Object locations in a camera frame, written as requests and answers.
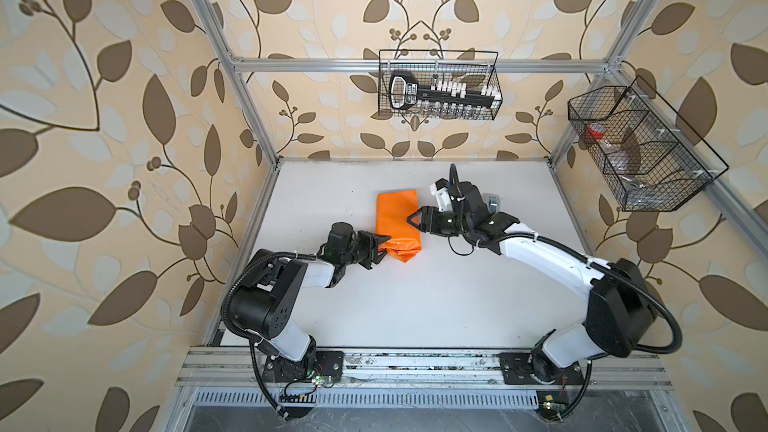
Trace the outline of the orange wrapping paper sheet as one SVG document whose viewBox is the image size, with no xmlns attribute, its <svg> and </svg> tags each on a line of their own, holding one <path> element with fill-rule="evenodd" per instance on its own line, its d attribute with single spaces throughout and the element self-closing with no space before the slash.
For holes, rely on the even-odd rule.
<svg viewBox="0 0 768 432">
<path fill-rule="evenodd" d="M 387 254 L 407 263 L 421 250 L 420 232 L 408 225 L 406 218 L 417 211 L 416 190 L 380 193 L 376 202 L 376 234 L 388 235 Z"/>
</svg>

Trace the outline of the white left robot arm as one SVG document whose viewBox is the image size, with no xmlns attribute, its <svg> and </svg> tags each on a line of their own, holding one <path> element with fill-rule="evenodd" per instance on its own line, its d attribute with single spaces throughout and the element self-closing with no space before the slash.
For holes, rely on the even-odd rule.
<svg viewBox="0 0 768 432">
<path fill-rule="evenodd" d="M 258 250 L 223 299 L 220 315 L 226 329 L 270 357 L 307 361 L 314 339 L 292 320 L 300 291 L 333 288 L 352 265 L 372 269 L 387 255 L 389 240 L 337 222 L 315 254 Z"/>
</svg>

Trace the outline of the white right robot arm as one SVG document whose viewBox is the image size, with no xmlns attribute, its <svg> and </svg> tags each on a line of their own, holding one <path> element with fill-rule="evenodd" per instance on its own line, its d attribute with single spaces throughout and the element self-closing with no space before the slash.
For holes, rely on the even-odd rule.
<svg viewBox="0 0 768 432">
<path fill-rule="evenodd" d="M 441 179 L 430 188 L 434 206 L 423 206 L 406 219 L 417 230 L 436 236 L 466 239 L 476 248 L 522 262 L 582 299 L 585 310 L 574 322 L 546 333 L 533 347 L 527 369 L 541 383 L 552 383 L 581 360 L 627 357 L 657 310 L 630 263 L 611 263 L 584 255 L 544 237 L 518 218 L 492 211 L 478 188 L 464 181 Z"/>
</svg>

